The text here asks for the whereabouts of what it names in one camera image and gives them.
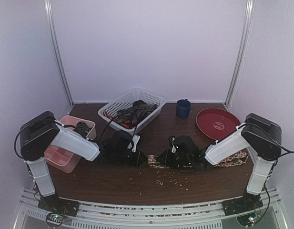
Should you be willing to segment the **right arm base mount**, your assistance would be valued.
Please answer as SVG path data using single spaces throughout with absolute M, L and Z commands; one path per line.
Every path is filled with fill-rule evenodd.
M 241 197 L 225 200 L 222 202 L 225 216 L 244 213 L 256 208 L 261 208 L 262 206 L 263 202 L 259 198 L 253 199 Z

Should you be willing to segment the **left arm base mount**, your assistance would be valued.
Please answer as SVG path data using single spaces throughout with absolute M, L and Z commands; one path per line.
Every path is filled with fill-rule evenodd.
M 38 208 L 65 216 L 77 216 L 79 202 L 61 198 L 45 198 L 39 201 Z

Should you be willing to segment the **paisley patterned tie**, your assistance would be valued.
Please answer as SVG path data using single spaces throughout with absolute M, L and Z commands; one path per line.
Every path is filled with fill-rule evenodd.
M 214 167 L 235 167 L 244 165 L 249 158 L 247 152 L 239 151 L 226 159 L 220 161 L 218 164 L 214 165 Z M 147 164 L 148 167 L 156 168 L 156 169 L 170 169 L 170 168 L 193 168 L 193 164 L 185 159 L 185 162 L 181 163 L 178 160 L 176 162 L 172 162 L 168 157 L 168 151 L 164 151 L 161 155 L 148 155 L 147 156 Z

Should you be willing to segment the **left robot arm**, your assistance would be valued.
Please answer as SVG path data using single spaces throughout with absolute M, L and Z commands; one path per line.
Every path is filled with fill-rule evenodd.
M 58 121 L 50 111 L 23 124 L 14 139 L 14 152 L 27 165 L 35 181 L 41 200 L 53 212 L 63 207 L 52 181 L 47 163 L 46 150 L 53 147 L 78 155 L 87 161 L 116 163 L 138 167 L 147 161 L 138 149 L 141 136 L 126 131 L 116 131 L 111 138 L 89 138 L 79 127 Z

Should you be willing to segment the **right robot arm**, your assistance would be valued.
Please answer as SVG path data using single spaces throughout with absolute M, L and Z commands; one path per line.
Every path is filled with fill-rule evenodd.
M 252 174 L 239 199 L 239 207 L 249 210 L 257 202 L 257 196 L 264 188 L 271 171 L 282 155 L 281 127 L 256 114 L 248 114 L 245 121 L 222 140 L 217 140 L 204 149 L 199 149 L 189 136 L 172 136 L 170 147 L 157 157 L 160 166 L 168 168 L 194 168 L 197 171 L 211 170 L 213 167 L 238 166 L 246 159 L 239 154 L 246 148 L 257 153 Z

